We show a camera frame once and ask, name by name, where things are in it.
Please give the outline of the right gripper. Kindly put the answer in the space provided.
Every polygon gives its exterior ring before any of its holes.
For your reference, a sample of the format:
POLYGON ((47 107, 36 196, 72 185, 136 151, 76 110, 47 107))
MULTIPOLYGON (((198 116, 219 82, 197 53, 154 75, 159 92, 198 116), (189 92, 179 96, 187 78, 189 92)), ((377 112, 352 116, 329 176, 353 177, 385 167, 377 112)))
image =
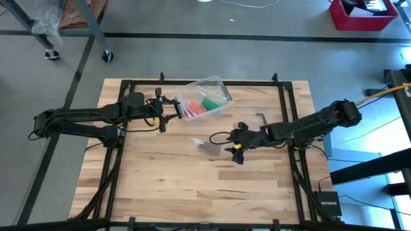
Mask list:
POLYGON ((227 141, 234 141, 234 144, 241 144, 242 148, 225 148, 225 151, 234 154, 234 162, 243 164, 244 152, 246 150, 264 147, 268 144, 268 135, 264 130, 252 131, 249 127, 240 122, 238 128, 231 132, 226 138, 227 141))

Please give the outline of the grey metal rolling cart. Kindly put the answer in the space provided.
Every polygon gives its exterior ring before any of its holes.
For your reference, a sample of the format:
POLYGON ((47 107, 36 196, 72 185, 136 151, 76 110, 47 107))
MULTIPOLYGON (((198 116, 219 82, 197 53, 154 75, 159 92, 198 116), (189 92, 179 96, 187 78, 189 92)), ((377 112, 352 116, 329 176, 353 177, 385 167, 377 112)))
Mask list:
MULTIPOLYGON (((91 13, 90 9, 86 5, 85 1, 83 0, 75 0, 76 4, 85 17, 87 21, 87 25, 85 27, 75 27, 75 28, 60 28, 59 32, 62 38, 63 35, 78 35, 78 36, 88 36, 92 35, 103 47, 103 50, 110 50, 109 44, 103 34, 103 31, 100 28, 100 20, 102 19, 103 11, 100 13, 100 16, 95 19, 93 14, 91 13)), ((37 14, 37 10, 46 5, 46 4, 57 4, 61 7, 62 11, 64 12, 64 6, 66 0, 30 0, 31 3, 35 6, 35 16, 37 14)), ((47 49, 54 49, 54 45, 48 39, 50 36, 46 35, 38 35, 31 32, 31 27, 33 26, 33 20, 35 17, 31 18, 15 0, 0 0, 0 6, 3 7, 7 12, 11 13, 19 22, 20 24, 26 29, 23 33, 33 36, 46 50, 47 49)))

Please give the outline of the green bandage roll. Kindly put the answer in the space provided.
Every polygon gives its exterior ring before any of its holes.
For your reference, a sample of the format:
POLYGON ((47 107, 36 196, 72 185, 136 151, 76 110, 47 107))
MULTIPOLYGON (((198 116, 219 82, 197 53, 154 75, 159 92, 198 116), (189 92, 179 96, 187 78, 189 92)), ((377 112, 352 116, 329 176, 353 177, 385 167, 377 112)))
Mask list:
POLYGON ((211 111, 220 107, 218 103, 207 97, 203 98, 201 105, 206 111, 211 111))

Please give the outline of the black metal beam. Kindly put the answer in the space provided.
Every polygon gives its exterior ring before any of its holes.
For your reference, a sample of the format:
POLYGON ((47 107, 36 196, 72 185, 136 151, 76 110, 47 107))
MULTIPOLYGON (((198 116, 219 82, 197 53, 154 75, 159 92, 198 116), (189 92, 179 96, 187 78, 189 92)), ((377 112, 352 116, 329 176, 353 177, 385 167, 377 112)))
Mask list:
POLYGON ((405 182, 411 185, 411 148, 339 169, 330 177, 332 184, 338 185, 395 171, 401 171, 405 182))

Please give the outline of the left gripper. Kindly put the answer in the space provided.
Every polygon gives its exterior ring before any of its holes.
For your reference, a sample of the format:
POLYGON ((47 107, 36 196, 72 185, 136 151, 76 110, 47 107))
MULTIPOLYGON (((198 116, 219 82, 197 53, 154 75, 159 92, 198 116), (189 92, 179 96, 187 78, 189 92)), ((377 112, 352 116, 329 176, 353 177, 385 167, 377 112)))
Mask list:
MULTIPOLYGON (((166 96, 163 96, 163 103, 162 103, 162 90, 160 87, 157 87, 155 89, 155 98, 153 99, 147 99, 146 103, 150 106, 152 109, 152 116, 153 117, 158 117, 159 118, 159 131, 161 133, 164 133, 166 131, 166 120, 165 117, 163 116, 163 104, 164 105, 179 105, 180 102, 177 101, 176 99, 168 99, 166 96)), ((182 119, 182 114, 172 114, 172 115, 167 115, 166 119, 182 119)))

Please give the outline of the clear plastic wrap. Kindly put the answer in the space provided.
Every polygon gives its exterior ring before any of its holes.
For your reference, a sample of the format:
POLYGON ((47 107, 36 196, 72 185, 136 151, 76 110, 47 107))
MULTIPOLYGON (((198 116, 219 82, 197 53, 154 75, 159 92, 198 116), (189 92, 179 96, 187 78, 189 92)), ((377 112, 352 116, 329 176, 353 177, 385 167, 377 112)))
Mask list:
POLYGON ((60 46, 64 43, 60 36, 59 27, 63 11, 57 4, 46 4, 37 10, 31 32, 38 35, 54 37, 60 46))

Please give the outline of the clear zip bag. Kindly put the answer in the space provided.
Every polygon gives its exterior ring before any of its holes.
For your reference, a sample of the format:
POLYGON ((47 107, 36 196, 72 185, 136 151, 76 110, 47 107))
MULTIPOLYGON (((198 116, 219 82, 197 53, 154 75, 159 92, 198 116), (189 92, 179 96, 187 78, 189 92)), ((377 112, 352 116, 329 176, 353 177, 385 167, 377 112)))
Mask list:
POLYGON ((195 144, 195 146, 198 148, 198 144, 200 144, 200 143, 203 143, 203 142, 209 142, 209 141, 205 141, 205 140, 202 140, 202 139, 195 139, 195 138, 192 138, 192 140, 193 140, 193 142, 194 142, 194 144, 195 144))

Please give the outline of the red plastic crate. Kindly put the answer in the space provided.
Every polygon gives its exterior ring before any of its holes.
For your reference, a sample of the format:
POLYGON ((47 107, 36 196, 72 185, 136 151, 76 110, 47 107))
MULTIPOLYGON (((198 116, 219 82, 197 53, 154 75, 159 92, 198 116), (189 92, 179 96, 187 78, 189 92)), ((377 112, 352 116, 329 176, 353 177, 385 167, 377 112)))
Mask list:
POLYGON ((329 14, 338 31, 381 31, 399 17, 390 0, 382 1, 387 6, 387 13, 382 16, 350 16, 346 14, 342 0, 332 0, 329 14))

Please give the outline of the clear plastic storage bin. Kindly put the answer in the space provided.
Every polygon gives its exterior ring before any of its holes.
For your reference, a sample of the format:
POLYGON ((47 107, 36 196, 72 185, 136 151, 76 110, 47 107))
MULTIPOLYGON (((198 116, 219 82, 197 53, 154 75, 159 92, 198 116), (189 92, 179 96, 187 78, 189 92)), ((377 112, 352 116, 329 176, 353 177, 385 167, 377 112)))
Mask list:
POLYGON ((193 121, 197 119, 205 119, 206 117, 219 116, 233 103, 231 94, 229 93, 222 79, 218 76, 208 77, 176 88, 175 99, 180 102, 178 108, 182 114, 183 120, 185 121, 193 121), (189 110, 188 103, 195 102, 202 107, 201 102, 204 97, 212 99, 214 102, 218 103, 220 107, 211 111, 206 111, 203 108, 204 113, 200 115, 193 115, 193 117, 191 118, 185 117, 184 111, 189 110))

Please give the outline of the orange bandage roll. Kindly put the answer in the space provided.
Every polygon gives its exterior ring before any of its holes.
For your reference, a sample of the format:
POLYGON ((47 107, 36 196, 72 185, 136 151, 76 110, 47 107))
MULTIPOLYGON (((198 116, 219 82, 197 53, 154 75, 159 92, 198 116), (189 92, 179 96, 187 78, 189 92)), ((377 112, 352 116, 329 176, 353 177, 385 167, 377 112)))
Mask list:
POLYGON ((190 112, 195 116, 204 113, 204 109, 199 104, 197 104, 195 102, 189 102, 188 103, 188 108, 189 108, 190 112))

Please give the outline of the black metal stand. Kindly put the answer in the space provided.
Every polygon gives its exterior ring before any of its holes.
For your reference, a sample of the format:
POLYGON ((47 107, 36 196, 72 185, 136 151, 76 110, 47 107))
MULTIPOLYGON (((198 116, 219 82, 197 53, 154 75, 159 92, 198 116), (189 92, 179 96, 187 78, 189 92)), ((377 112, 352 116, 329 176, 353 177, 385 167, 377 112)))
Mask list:
POLYGON ((365 135, 365 143, 388 155, 411 148, 411 67, 383 72, 387 88, 361 107, 373 127, 365 135))

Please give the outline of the brown cardboard sheet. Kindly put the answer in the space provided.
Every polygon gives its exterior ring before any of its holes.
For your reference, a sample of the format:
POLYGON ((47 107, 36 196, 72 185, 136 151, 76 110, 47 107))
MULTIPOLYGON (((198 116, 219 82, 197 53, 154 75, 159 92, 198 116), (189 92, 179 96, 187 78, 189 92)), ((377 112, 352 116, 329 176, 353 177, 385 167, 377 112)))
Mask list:
MULTIPOLYGON (((83 0, 97 19, 107 4, 107 0, 83 0)), ((60 21, 60 28, 85 27, 87 21, 80 12, 75 0, 66 0, 64 12, 60 21)))

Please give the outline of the black Netgear switch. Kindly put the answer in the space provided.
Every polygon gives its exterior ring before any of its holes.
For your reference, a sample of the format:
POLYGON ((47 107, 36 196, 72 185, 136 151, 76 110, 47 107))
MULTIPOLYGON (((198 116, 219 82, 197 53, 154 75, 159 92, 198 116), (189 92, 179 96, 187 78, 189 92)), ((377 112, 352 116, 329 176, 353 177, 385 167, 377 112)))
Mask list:
POLYGON ((315 191, 314 195, 318 199, 321 207, 330 216, 342 216, 338 193, 335 191, 315 191))

